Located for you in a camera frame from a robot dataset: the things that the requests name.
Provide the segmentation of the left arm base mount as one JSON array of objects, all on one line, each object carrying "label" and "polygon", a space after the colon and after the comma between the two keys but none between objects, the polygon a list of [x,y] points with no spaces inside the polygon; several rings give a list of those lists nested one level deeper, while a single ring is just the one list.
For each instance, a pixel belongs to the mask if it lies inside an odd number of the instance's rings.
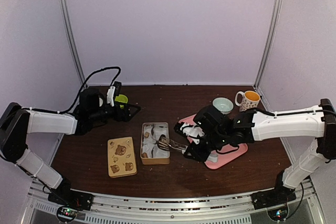
[{"label": "left arm base mount", "polygon": [[91,210],[93,195],[71,189],[71,183],[63,178],[56,189],[50,189],[48,201],[77,210]]}]

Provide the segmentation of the clear plastic tongs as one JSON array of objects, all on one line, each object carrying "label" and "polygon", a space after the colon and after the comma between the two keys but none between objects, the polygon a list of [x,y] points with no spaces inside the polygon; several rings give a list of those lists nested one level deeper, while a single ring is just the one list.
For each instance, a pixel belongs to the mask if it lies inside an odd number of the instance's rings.
[{"label": "clear plastic tongs", "polygon": [[185,158],[189,158],[198,162],[206,162],[210,161],[212,163],[218,162],[218,155],[217,154],[209,154],[207,159],[204,159],[204,155],[202,154],[196,154],[194,151],[191,150],[191,148],[188,145],[180,144],[178,142],[173,141],[172,139],[167,137],[166,142],[159,142],[159,140],[156,140],[156,145],[159,149],[164,151],[169,150],[176,150],[183,154]]}]

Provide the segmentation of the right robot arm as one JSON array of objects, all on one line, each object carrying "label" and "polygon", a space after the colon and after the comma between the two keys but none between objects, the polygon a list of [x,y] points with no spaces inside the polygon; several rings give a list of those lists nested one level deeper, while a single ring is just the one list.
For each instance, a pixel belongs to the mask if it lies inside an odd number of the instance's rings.
[{"label": "right robot arm", "polygon": [[325,162],[335,159],[335,110],[329,99],[301,110],[268,112],[247,109],[229,118],[213,105],[202,108],[193,122],[179,121],[176,133],[191,138],[184,155],[199,162],[224,146],[254,143],[277,137],[310,136],[313,142],[299,160],[278,175],[269,192],[272,203],[279,204]]}]

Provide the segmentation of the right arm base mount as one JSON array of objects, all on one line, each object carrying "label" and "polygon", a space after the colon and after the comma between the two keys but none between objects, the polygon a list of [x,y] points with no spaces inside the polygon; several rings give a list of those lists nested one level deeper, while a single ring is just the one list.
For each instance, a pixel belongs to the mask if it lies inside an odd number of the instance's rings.
[{"label": "right arm base mount", "polygon": [[277,176],[273,189],[251,194],[255,210],[286,204],[296,198],[295,189],[290,189],[283,185],[282,174]]}]

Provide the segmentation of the bear print tin lid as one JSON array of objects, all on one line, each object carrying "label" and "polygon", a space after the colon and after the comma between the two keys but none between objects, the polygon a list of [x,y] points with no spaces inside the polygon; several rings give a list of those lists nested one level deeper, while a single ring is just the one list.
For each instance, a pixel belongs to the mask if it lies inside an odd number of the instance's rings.
[{"label": "bear print tin lid", "polygon": [[132,137],[114,138],[107,142],[108,174],[110,178],[132,176],[137,162]]}]

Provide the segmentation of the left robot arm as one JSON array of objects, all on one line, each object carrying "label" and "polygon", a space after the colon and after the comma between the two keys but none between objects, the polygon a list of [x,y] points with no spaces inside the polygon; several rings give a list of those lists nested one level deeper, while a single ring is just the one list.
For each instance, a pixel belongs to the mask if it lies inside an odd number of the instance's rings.
[{"label": "left robot arm", "polygon": [[24,108],[16,102],[8,105],[1,116],[1,153],[5,161],[13,163],[45,186],[64,205],[71,205],[76,197],[68,188],[69,182],[31,151],[26,143],[32,134],[85,135],[108,119],[129,122],[141,108],[138,105],[117,101],[115,87],[103,95],[96,88],[80,91],[75,103],[65,111],[51,112]]}]

